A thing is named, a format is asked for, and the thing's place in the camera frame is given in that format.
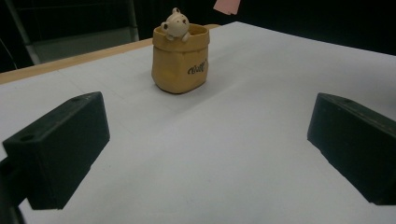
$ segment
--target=figurine face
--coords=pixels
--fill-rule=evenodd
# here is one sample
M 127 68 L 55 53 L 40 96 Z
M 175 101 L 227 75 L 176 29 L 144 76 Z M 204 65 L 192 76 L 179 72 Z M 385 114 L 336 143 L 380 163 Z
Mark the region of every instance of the figurine face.
M 182 37 L 189 31 L 190 22 L 186 16 L 180 13 L 180 10 L 175 7 L 172 15 L 161 24 L 163 31 L 172 37 Z

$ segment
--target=pink object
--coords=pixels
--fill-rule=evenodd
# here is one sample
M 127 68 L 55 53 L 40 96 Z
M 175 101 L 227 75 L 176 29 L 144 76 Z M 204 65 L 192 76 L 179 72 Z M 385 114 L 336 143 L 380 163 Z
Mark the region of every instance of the pink object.
M 241 0 L 218 0 L 213 8 L 227 15 L 236 15 L 240 3 Z

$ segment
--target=figurine ear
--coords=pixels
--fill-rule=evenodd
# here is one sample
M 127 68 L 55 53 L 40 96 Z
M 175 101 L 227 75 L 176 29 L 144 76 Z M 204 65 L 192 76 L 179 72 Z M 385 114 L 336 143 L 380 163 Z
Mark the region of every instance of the figurine ear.
M 180 9 L 178 9 L 177 7 L 174 7 L 174 9 L 172 10 L 173 13 L 177 12 L 180 13 Z
M 168 22 L 165 21 L 165 22 L 161 23 L 161 28 L 163 28 L 163 30 L 166 31 L 168 29 Z

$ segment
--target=tan pot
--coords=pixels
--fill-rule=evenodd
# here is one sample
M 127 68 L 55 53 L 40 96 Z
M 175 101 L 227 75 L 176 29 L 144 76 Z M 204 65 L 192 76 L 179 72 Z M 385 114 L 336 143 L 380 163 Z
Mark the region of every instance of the tan pot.
M 209 30 L 190 24 L 191 36 L 186 42 L 181 38 L 170 41 L 161 27 L 154 29 L 151 75 L 163 91 L 183 93 L 205 83 L 207 77 Z

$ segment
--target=white table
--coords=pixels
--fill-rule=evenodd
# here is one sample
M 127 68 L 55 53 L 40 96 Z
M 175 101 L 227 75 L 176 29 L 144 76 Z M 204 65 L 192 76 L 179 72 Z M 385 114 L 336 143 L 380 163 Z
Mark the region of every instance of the white table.
M 396 119 L 396 57 L 239 22 L 210 34 L 207 82 L 182 95 L 154 85 L 152 46 L 0 85 L 2 141 L 69 98 L 105 98 L 110 142 L 64 210 L 24 201 L 27 222 L 394 223 L 306 133 L 318 92 Z

